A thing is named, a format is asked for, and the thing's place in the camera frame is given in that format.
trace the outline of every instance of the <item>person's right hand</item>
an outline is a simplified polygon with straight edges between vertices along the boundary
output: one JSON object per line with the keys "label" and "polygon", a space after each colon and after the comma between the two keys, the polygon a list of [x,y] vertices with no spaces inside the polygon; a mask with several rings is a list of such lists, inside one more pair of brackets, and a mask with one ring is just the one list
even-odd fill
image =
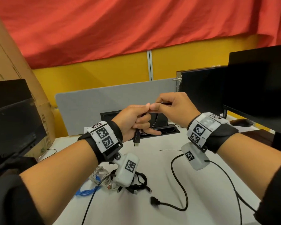
{"label": "person's right hand", "polygon": [[[161,102],[171,102],[172,105],[167,106]],[[163,113],[172,122],[185,128],[200,114],[185,92],[160,94],[156,102],[150,105],[149,112]]]}

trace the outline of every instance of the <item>hand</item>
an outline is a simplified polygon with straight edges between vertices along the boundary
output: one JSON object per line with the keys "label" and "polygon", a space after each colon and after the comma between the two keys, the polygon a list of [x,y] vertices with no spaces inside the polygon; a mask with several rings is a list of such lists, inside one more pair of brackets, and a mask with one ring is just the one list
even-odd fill
{"label": "hand", "polygon": [[[167,106],[161,102],[171,102],[172,105]],[[163,113],[172,122],[185,128],[200,114],[185,92],[160,94],[156,103],[150,105],[150,112]]]}
{"label": "hand", "polygon": [[149,111],[150,104],[130,105],[123,109],[114,119],[112,119],[120,128],[123,135],[123,142],[134,137],[135,129],[141,129],[145,133],[152,135],[161,135],[160,131],[150,129],[151,115],[149,113],[142,117],[142,114]]}

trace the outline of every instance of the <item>white cable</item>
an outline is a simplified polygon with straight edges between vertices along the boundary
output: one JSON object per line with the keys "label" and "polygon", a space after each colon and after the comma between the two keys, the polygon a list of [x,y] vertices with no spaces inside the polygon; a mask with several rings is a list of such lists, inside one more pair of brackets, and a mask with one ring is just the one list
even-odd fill
{"label": "white cable", "polygon": [[[109,175],[110,172],[106,169],[103,168],[103,166],[97,166],[97,168],[95,169],[95,171],[92,173],[92,175],[89,177],[89,179],[96,183],[99,184],[99,181],[96,180],[96,175],[100,177],[100,179],[102,180],[103,178],[105,178],[107,175]],[[117,190],[120,186],[113,183],[111,180],[111,177],[105,179],[102,183],[101,186],[103,186],[106,190]]]}

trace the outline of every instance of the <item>mounting screw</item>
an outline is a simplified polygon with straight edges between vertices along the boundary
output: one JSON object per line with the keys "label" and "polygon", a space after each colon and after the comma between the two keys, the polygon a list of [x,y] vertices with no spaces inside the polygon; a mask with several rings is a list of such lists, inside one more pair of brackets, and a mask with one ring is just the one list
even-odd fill
{"label": "mounting screw", "polygon": [[119,160],[121,158],[121,155],[119,153],[117,153],[115,156],[114,156],[114,159],[115,160]]}

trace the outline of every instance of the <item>cardboard box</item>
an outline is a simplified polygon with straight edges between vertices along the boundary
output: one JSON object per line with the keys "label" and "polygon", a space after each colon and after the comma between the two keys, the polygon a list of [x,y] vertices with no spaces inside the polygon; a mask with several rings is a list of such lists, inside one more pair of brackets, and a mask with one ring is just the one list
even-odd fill
{"label": "cardboard box", "polygon": [[37,159],[55,140],[53,108],[41,84],[0,20],[0,81],[13,79],[26,80],[47,133],[47,136],[26,154]]}

